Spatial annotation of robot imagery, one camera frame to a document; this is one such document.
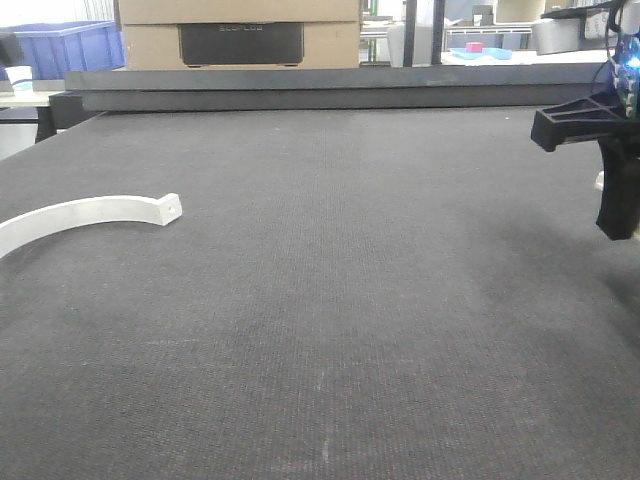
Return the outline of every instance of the black panel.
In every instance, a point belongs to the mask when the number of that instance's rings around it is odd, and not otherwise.
[[[189,23],[180,25],[185,65],[298,64],[302,23]]]

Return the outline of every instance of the gray carpet surface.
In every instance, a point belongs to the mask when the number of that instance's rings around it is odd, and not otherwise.
[[[106,116],[0,162],[0,221],[184,207],[0,260],[0,478],[638,478],[640,243],[533,113]]]

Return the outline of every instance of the table leg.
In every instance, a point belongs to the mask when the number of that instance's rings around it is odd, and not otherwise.
[[[41,142],[56,134],[56,127],[53,124],[53,113],[51,107],[36,107],[38,110],[38,133],[36,143]]]

